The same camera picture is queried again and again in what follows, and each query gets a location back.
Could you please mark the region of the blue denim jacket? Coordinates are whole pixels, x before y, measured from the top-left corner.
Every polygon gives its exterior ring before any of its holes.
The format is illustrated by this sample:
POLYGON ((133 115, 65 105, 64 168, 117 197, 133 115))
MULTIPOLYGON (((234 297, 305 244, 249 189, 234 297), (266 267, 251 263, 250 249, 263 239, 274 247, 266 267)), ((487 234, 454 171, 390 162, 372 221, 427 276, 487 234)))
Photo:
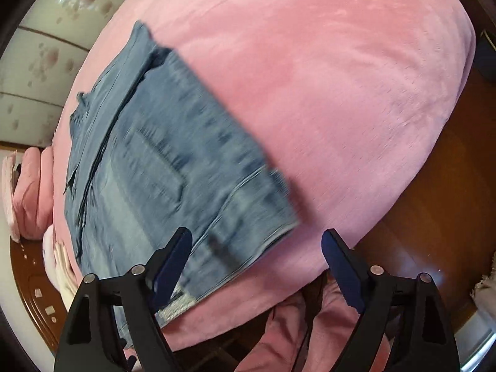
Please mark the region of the blue denim jacket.
POLYGON ((249 268, 298 225, 282 174, 176 51, 136 23, 79 93, 65 218, 83 274, 121 276, 180 227, 193 247, 160 326, 249 268))

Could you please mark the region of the folded cream clothes stack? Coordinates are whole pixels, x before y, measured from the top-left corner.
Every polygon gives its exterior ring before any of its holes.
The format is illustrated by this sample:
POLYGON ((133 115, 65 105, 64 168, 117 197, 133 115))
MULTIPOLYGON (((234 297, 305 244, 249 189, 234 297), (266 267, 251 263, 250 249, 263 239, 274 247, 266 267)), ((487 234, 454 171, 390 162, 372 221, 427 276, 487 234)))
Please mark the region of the folded cream clothes stack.
POLYGON ((79 284, 72 270, 69 256, 63 244, 55 243, 55 277, 57 280, 58 291, 66 310, 69 311, 74 300, 79 284))

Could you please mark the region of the brown wooden headboard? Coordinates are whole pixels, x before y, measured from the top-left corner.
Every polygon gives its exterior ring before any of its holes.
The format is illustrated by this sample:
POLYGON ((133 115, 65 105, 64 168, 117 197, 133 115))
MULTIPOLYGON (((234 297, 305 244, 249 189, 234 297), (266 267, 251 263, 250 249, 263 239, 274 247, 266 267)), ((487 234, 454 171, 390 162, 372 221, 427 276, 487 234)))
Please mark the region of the brown wooden headboard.
POLYGON ((13 278, 24 309, 48 349, 56 354, 67 310, 59 291, 51 284, 42 255, 42 243, 20 238, 10 240, 13 278))

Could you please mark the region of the folded pink quilt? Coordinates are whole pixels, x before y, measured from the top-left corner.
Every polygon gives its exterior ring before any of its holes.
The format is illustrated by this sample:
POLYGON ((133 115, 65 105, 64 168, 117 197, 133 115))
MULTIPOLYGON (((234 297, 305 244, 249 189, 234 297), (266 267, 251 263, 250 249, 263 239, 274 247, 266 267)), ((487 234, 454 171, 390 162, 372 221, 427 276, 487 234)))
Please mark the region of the folded pink quilt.
POLYGON ((21 172, 13 192, 13 210, 19 232, 28 240, 41 240, 53 224, 53 147, 40 151, 28 148, 22 157, 21 172))

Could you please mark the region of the pink white pillow on quilt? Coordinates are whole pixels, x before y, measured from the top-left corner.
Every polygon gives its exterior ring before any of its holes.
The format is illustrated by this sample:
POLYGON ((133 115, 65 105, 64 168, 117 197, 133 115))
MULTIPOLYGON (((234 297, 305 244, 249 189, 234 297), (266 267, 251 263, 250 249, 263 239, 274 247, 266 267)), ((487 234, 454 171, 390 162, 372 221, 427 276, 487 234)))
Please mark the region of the pink white pillow on quilt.
POLYGON ((10 238, 18 243, 22 236, 24 214, 22 207, 14 200, 15 190, 20 177, 18 152, 11 151, 2 159, 1 190, 3 211, 7 221, 10 238))

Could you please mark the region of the pink bed blanket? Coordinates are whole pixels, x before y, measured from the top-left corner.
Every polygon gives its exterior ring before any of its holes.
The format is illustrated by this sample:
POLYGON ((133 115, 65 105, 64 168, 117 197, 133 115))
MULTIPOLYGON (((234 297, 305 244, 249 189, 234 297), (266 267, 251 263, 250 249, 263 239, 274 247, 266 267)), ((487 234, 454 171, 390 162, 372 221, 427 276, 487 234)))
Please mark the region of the pink bed blanket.
POLYGON ((175 350, 240 326, 316 278, 327 228, 358 243, 425 163, 475 51, 459 0, 125 0, 83 62, 53 139, 62 241, 77 93, 91 89, 136 21, 262 145, 300 218, 281 244, 165 326, 175 350))

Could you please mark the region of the floral sliding wardrobe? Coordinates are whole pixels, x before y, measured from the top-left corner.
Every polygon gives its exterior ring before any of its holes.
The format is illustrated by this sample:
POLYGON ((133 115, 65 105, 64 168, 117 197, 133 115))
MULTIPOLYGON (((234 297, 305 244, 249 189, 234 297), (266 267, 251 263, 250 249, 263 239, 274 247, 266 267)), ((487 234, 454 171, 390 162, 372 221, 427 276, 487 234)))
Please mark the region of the floral sliding wardrobe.
POLYGON ((124 0, 34 0, 1 54, 1 141, 51 143, 75 77, 124 0))

